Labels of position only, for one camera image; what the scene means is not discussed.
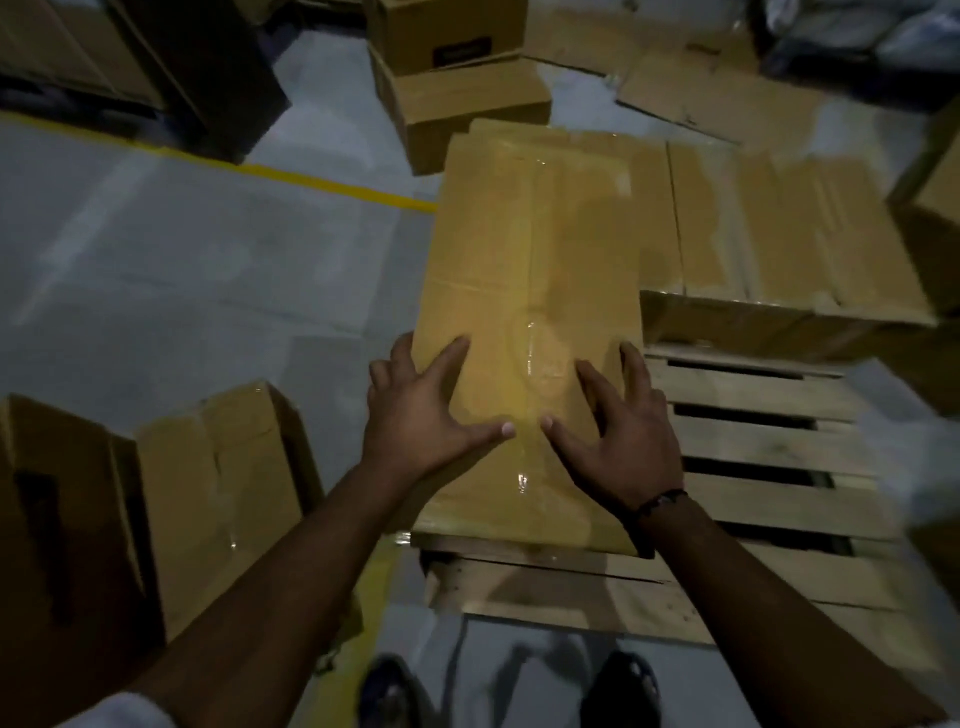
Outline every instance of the wooden pallet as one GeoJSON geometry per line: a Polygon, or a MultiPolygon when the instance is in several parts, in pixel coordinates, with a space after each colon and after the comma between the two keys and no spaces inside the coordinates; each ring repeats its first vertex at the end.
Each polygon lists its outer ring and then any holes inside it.
{"type": "MultiPolygon", "coordinates": [[[[938,669],[889,579],[899,531],[836,369],[687,348],[647,352],[671,406],[686,488],[760,561],[888,664],[938,669]]],[[[712,643],[662,559],[414,534],[438,609],[712,643]]]]}

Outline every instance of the sealed cardboard box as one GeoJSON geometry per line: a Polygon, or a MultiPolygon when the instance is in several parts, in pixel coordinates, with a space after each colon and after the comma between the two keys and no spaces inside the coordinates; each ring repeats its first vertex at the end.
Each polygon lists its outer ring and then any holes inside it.
{"type": "Polygon", "coordinates": [[[5,722],[47,728],[123,689],[162,646],[124,536],[102,426],[0,403],[0,679],[5,722]]]}
{"type": "Polygon", "coordinates": [[[137,432],[167,640],[322,497],[297,410],[258,381],[137,432]]]}
{"type": "Polygon", "coordinates": [[[517,53],[527,0],[364,0],[367,38],[395,76],[517,53]]]}
{"type": "Polygon", "coordinates": [[[641,342],[630,167],[622,159],[457,135],[441,188],[420,316],[418,367],[472,340],[450,411],[509,416],[517,436],[466,473],[423,484],[415,530],[630,552],[543,437],[551,412],[586,440],[596,424],[576,381],[585,358],[622,389],[618,345],[641,342]]]}
{"type": "Polygon", "coordinates": [[[456,133],[478,117],[546,124],[552,100],[536,65],[527,60],[487,63],[396,77],[371,48],[376,92],[396,126],[417,175],[443,172],[456,133]]]}

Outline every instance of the forearm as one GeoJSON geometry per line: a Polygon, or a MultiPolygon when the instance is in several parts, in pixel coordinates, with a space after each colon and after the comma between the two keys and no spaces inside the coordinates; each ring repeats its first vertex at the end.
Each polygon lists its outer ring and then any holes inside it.
{"type": "Polygon", "coordinates": [[[133,686],[184,728],[285,726],[398,502],[361,464],[133,686]]]}
{"type": "Polygon", "coordinates": [[[946,719],[692,498],[664,504],[642,521],[762,725],[907,728],[946,719]]]}

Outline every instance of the pallet slat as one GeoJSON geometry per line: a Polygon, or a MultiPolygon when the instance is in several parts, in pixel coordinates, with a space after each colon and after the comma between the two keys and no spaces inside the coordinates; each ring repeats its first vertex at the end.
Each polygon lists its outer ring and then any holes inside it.
{"type": "Polygon", "coordinates": [[[853,422],[863,402],[842,379],[784,379],[674,367],[661,359],[647,366],[672,404],[698,404],[813,420],[853,422]]]}
{"type": "Polygon", "coordinates": [[[679,359],[696,364],[708,364],[716,367],[754,370],[757,372],[778,372],[790,376],[823,376],[842,378],[849,367],[830,364],[807,364],[784,359],[756,359],[735,353],[701,349],[683,344],[651,344],[644,347],[643,355],[647,359],[679,359]]]}
{"type": "Polygon", "coordinates": [[[682,453],[728,463],[819,471],[875,474],[873,458],[856,432],[752,425],[673,415],[682,453]]]}
{"type": "MultiPolygon", "coordinates": [[[[713,644],[689,597],[675,584],[525,569],[461,559],[431,568],[435,609],[574,629],[713,644]]],[[[818,605],[892,667],[939,668],[902,613],[818,605]]]]}
{"type": "Polygon", "coordinates": [[[876,493],[866,488],[810,488],[699,473],[687,473],[685,483],[715,521],[861,539],[899,535],[876,493]]]}
{"type": "MultiPolygon", "coordinates": [[[[677,583],[659,555],[648,560],[573,548],[535,548],[443,536],[420,536],[415,538],[413,545],[424,550],[457,554],[472,561],[677,583]]],[[[883,574],[868,559],[759,544],[744,544],[744,547],[810,601],[888,611],[900,608],[883,574]]]]}

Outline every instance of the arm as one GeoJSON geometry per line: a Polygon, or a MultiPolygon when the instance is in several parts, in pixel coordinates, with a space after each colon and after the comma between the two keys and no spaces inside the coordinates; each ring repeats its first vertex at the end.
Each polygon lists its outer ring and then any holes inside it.
{"type": "Polygon", "coordinates": [[[577,371],[601,439],[588,446],[545,418],[575,483],[649,540],[686,590],[764,726],[908,728],[943,709],[884,665],[724,532],[684,486],[666,398],[640,353],[623,345],[626,397],[587,362],[577,371]]]}
{"type": "Polygon", "coordinates": [[[469,341],[457,339],[418,375],[413,336],[371,364],[370,422],[359,465],[178,637],[131,687],[182,728],[281,728],[340,626],[353,586],[387,523],[426,475],[514,435],[504,422],[464,426],[443,382],[469,341]]]}

